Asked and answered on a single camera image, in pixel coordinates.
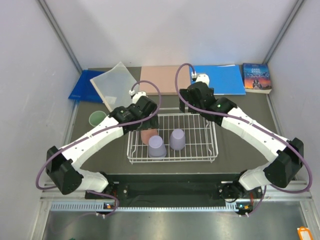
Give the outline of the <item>pink cup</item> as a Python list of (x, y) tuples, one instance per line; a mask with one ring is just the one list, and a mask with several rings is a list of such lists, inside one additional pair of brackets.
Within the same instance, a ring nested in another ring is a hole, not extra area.
[(146, 129), (146, 130), (141, 130), (140, 131), (140, 137), (141, 141), (143, 144), (148, 145), (149, 144), (149, 139), (153, 136), (157, 136), (158, 131), (155, 128), (152, 129)]

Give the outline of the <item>purple cup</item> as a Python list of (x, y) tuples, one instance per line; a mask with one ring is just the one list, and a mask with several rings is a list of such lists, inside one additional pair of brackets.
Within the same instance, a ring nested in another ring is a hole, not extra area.
[(169, 138), (169, 145), (175, 151), (182, 150), (186, 145), (185, 132), (182, 129), (173, 130)]
[(159, 135), (150, 137), (148, 141), (148, 156), (150, 158), (164, 158), (167, 154), (166, 146)]

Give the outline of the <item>green cup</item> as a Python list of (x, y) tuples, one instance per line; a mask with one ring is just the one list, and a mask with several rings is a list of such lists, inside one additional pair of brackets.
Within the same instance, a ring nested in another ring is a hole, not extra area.
[(89, 116), (88, 122), (92, 127), (97, 127), (106, 117), (107, 114), (104, 111), (97, 110)]

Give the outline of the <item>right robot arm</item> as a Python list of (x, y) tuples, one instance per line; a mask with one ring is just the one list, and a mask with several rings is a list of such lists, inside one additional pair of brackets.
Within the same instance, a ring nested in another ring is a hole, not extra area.
[(244, 170), (234, 181), (233, 192), (245, 198), (257, 187), (272, 185), (286, 188), (303, 167), (304, 143), (295, 137), (289, 140), (279, 136), (245, 114), (226, 97), (216, 99), (214, 90), (204, 82), (195, 82), (186, 89), (179, 89), (180, 110), (188, 103), (190, 113), (198, 113), (210, 122), (231, 131), (257, 149), (267, 163)]

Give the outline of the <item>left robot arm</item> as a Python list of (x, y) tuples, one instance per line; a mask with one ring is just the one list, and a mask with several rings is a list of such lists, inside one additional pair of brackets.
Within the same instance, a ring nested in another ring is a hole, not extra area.
[(128, 107), (116, 107), (91, 131), (58, 149), (52, 146), (46, 154), (45, 172), (63, 195), (74, 191), (95, 191), (109, 198), (114, 187), (102, 172), (83, 170), (82, 165), (95, 153), (128, 132), (154, 127), (158, 105), (141, 96)]

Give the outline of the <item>pink board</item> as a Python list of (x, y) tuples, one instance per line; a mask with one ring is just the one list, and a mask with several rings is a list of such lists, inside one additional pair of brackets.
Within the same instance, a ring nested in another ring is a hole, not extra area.
[[(176, 95), (175, 76), (178, 66), (143, 66), (140, 80), (154, 83), (162, 95)], [(184, 66), (178, 74), (178, 87), (186, 89), (191, 83), (189, 68)]]

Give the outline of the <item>white mesh bag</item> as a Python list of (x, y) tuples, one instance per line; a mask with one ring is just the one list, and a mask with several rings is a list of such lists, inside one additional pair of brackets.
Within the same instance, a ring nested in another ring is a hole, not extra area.
[(111, 70), (90, 79), (90, 82), (108, 111), (112, 112), (116, 107), (128, 107), (132, 103), (129, 91), (137, 81), (119, 62)]

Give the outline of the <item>book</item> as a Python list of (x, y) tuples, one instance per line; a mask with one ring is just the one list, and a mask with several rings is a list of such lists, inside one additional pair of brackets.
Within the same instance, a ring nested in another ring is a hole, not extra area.
[(267, 64), (243, 63), (242, 77), (247, 93), (269, 94), (272, 91), (270, 71)]

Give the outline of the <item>dark blue folder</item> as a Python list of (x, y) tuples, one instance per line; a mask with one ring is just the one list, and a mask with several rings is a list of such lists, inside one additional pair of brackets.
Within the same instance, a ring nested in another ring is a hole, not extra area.
[(103, 101), (90, 80), (103, 73), (104, 71), (83, 70), (68, 98), (70, 100), (102, 104)]

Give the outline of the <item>orange key tag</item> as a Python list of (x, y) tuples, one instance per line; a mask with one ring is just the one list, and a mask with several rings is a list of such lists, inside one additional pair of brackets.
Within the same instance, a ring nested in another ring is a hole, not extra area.
[(297, 228), (297, 234), (300, 240), (313, 240), (313, 235), (308, 227)]

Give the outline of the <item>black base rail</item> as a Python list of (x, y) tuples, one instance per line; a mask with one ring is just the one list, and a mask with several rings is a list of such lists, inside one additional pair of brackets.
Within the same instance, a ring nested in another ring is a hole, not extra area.
[(86, 199), (116, 197), (120, 207), (222, 207), (226, 202), (251, 202), (262, 196), (261, 187), (245, 190), (236, 173), (107, 174), (108, 185)]

